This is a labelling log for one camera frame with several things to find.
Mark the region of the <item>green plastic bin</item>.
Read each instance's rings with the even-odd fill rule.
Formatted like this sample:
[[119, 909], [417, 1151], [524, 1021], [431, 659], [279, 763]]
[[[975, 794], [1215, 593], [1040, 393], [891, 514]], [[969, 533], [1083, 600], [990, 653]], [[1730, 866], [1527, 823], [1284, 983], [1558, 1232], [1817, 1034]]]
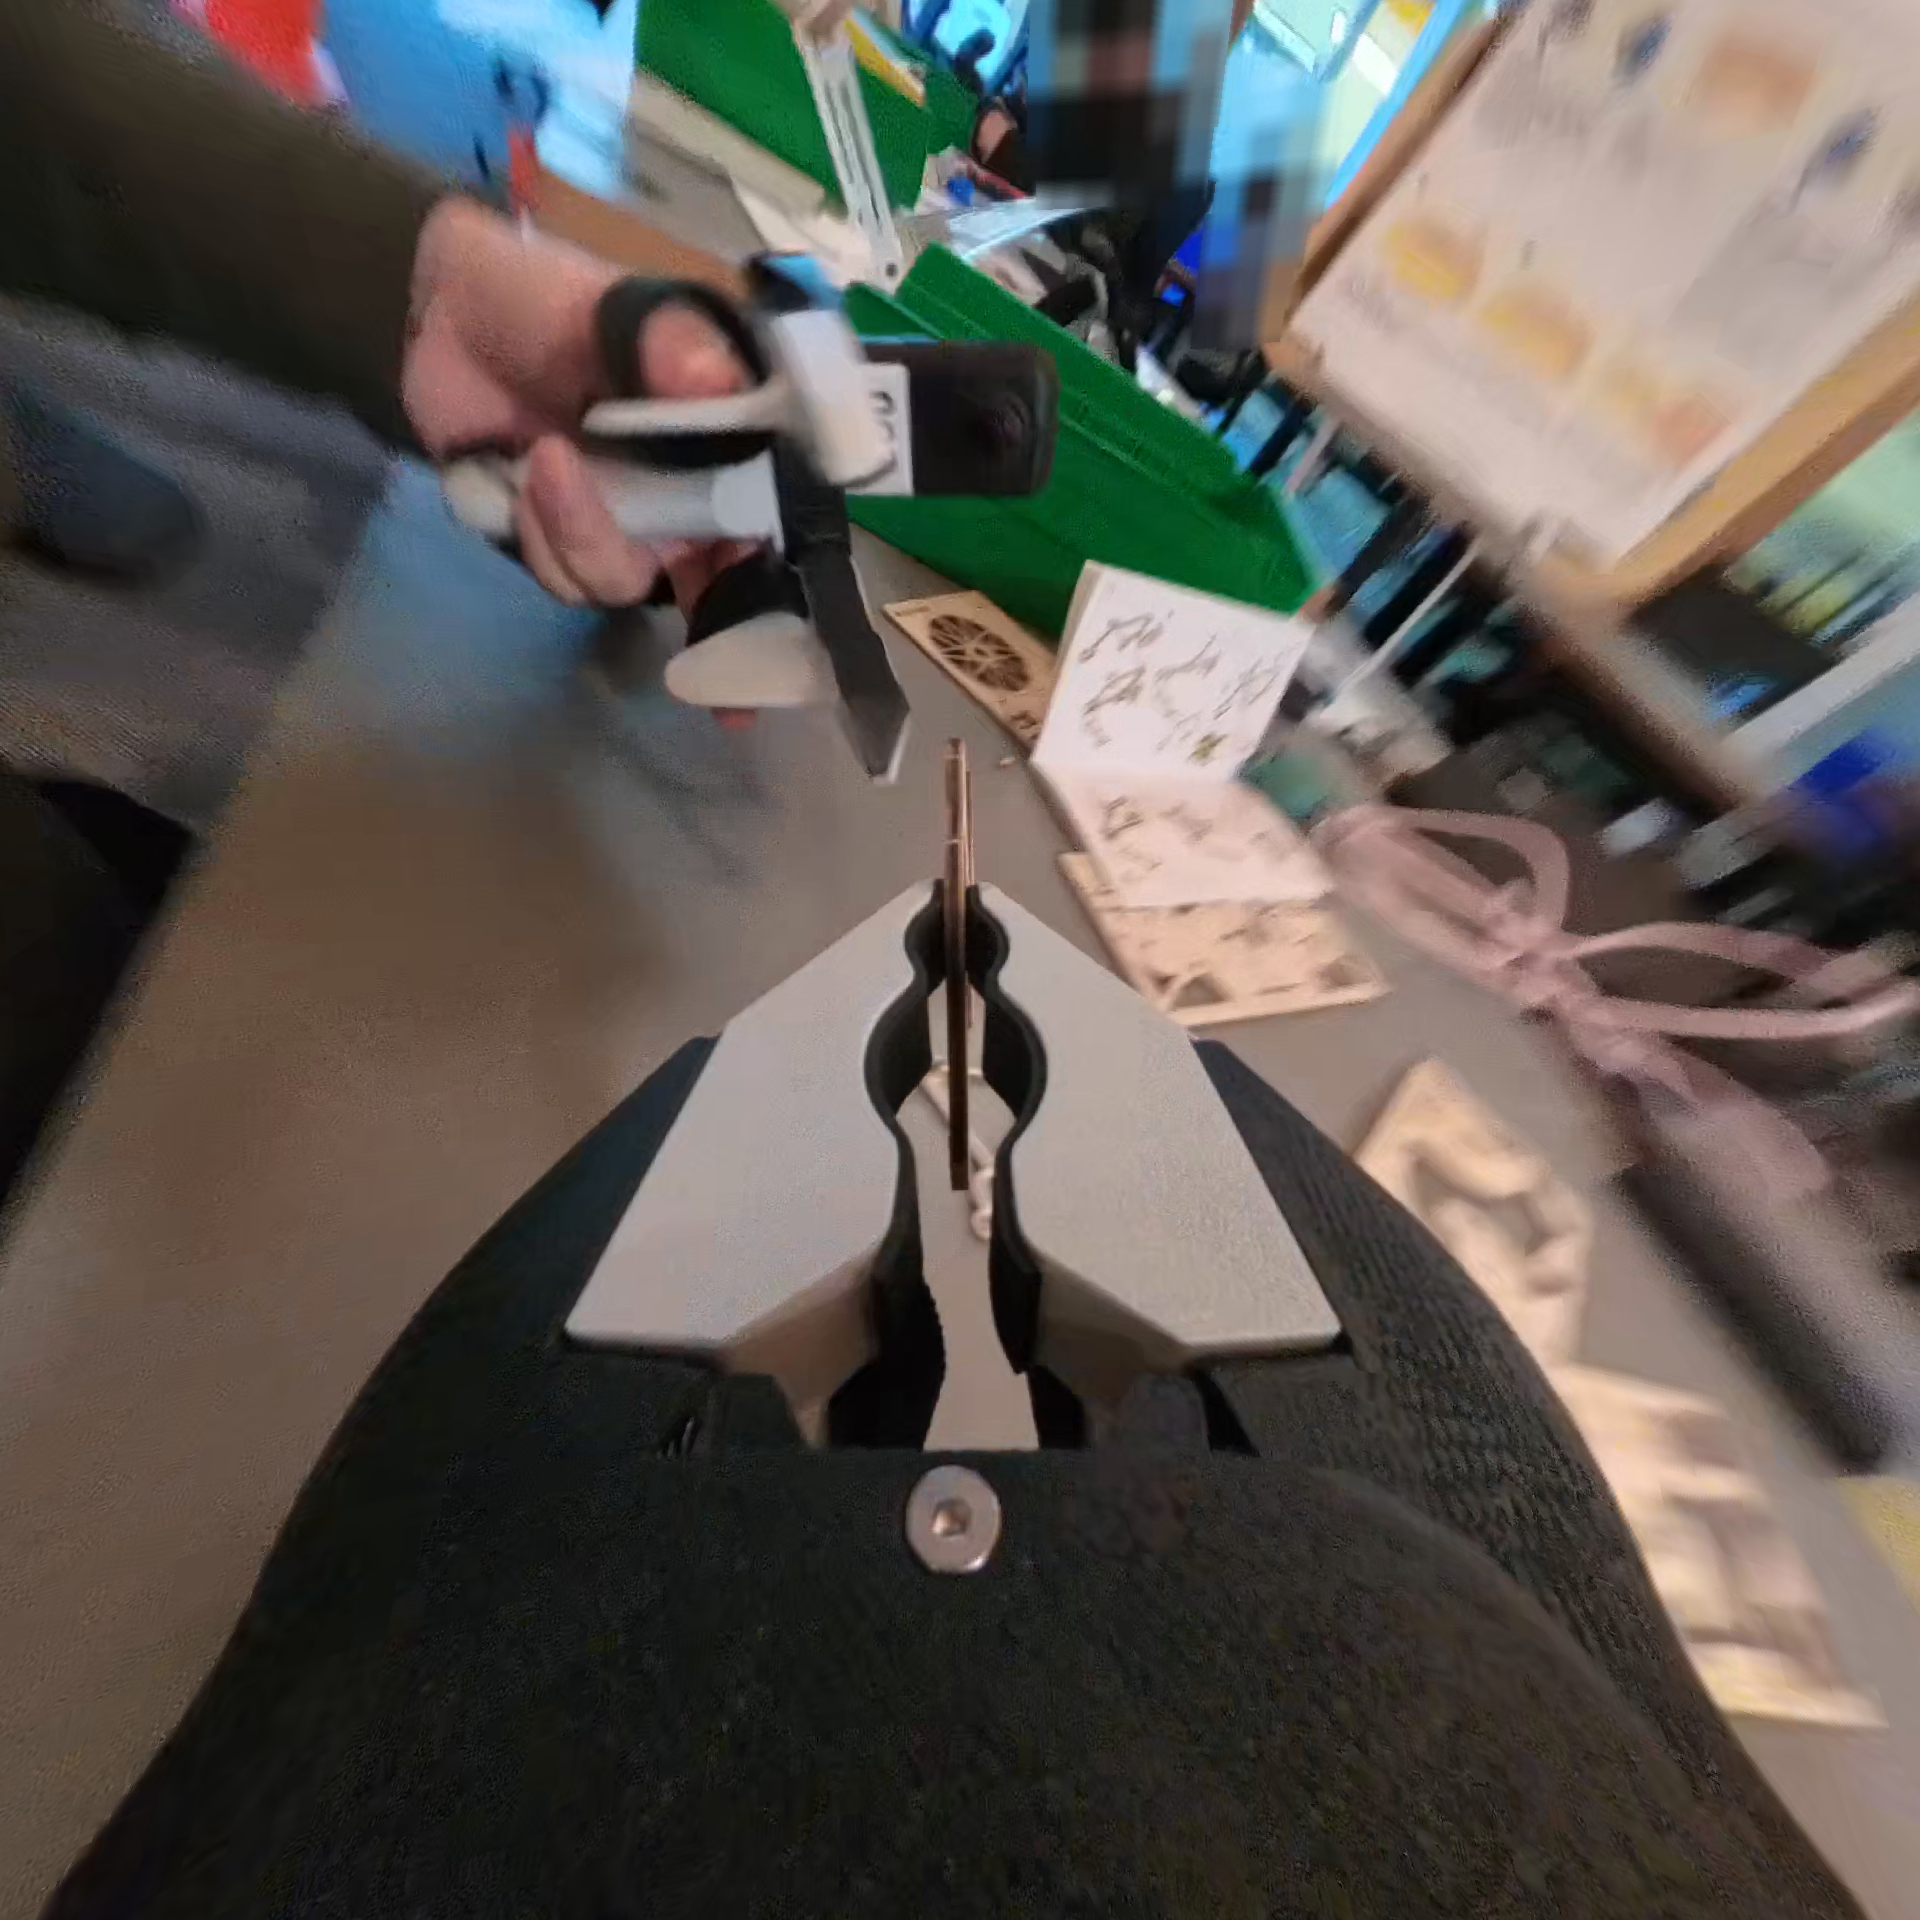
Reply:
[[855, 331], [943, 343], [1036, 346], [1060, 376], [1048, 487], [1026, 498], [852, 497], [855, 526], [1057, 641], [1087, 562], [1140, 571], [1275, 613], [1299, 613], [1318, 575], [1275, 497], [1199, 423], [946, 248], [894, 294], [847, 294]]
[[[882, 23], [852, 16], [849, 42], [888, 194], [894, 208], [911, 208], [929, 161], [969, 145], [977, 97]], [[778, 6], [639, 2], [634, 53], [641, 74], [728, 122], [842, 206], [803, 55]]]

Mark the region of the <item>long wooden model strut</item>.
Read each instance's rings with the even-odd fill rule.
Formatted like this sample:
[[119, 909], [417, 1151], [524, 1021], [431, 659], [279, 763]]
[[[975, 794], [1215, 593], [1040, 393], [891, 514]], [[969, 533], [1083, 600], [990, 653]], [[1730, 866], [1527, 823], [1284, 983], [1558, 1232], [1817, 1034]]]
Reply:
[[969, 747], [960, 737], [945, 745], [945, 1082], [950, 1182], [966, 1194], [971, 1179], [969, 1135], [969, 901], [975, 895], [975, 831]]

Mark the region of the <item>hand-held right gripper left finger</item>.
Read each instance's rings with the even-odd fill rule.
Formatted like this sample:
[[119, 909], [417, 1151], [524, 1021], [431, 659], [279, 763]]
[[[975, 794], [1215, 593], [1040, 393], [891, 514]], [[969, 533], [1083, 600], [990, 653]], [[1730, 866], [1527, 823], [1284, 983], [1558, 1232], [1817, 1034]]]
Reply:
[[922, 1446], [945, 1386], [902, 1110], [932, 1067], [945, 888], [912, 888], [734, 1016], [566, 1334], [771, 1379], [831, 1446]]

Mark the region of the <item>wooden instruction board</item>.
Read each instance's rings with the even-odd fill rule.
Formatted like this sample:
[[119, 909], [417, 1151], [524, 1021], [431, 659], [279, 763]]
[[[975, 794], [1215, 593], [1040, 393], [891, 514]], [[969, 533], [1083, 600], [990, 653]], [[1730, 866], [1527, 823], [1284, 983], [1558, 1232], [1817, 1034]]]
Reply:
[[1632, 609], [1915, 407], [1918, 6], [1526, 6], [1313, 243], [1273, 373], [1532, 593]]

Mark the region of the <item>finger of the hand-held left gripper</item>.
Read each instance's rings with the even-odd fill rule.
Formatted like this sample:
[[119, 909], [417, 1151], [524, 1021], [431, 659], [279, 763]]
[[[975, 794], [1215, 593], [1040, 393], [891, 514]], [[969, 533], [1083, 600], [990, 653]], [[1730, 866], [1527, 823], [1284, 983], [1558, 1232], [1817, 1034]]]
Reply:
[[778, 509], [785, 559], [823, 646], [849, 744], [868, 779], [891, 784], [911, 706], [859, 589], [847, 498], [804, 453], [778, 448]]

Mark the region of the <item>white slotted bracket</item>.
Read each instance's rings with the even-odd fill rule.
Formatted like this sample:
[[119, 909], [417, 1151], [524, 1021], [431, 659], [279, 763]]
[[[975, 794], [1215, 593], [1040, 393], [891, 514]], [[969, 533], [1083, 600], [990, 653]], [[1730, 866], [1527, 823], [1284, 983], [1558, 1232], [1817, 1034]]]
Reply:
[[804, 2], [793, 16], [793, 37], [842, 202], [868, 253], [872, 281], [891, 294], [906, 274], [906, 248], [873, 142], [849, 14], [850, 6]]

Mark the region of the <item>person's left hand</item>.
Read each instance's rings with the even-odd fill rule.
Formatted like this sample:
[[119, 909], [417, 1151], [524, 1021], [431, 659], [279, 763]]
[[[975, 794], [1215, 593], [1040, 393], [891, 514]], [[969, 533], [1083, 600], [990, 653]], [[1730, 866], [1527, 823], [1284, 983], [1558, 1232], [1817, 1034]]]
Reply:
[[614, 393], [595, 312], [622, 274], [475, 200], [442, 200], [417, 243], [401, 403], [438, 465], [480, 446], [522, 459], [513, 545], [563, 605], [639, 609], [670, 585], [690, 613], [753, 546], [626, 539], [578, 448], [582, 419]]

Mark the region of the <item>white instruction booklet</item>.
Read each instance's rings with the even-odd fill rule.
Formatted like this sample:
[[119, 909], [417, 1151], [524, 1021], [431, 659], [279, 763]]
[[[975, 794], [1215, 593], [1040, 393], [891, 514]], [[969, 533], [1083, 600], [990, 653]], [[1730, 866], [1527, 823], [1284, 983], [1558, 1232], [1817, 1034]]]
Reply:
[[1310, 635], [1294, 615], [1083, 565], [1032, 767], [1120, 905], [1328, 895], [1303, 833], [1247, 779]]

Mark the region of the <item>wooden wheel parts sheet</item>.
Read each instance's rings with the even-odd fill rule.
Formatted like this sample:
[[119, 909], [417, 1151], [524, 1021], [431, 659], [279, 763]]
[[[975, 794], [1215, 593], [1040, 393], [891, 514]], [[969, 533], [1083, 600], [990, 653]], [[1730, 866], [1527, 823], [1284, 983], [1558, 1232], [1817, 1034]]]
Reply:
[[983, 593], [937, 593], [882, 606], [888, 619], [1030, 755], [1040, 741], [1058, 661]]

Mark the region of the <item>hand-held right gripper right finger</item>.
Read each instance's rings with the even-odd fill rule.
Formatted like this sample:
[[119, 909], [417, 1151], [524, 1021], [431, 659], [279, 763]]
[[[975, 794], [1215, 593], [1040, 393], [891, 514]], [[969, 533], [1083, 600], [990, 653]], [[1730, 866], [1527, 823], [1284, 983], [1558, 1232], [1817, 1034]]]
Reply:
[[1112, 1410], [1145, 1376], [1332, 1354], [1338, 1313], [1187, 1032], [992, 885], [968, 982], [1009, 1118], [990, 1287], [1016, 1373]]

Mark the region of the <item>person's left forearm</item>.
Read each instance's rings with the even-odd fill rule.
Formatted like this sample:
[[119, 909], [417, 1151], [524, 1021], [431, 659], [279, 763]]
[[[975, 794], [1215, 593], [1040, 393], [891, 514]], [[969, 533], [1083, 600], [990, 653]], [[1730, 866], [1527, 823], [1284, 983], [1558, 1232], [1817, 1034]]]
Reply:
[[111, 6], [2, 6], [2, 286], [338, 403], [401, 401], [433, 174]]

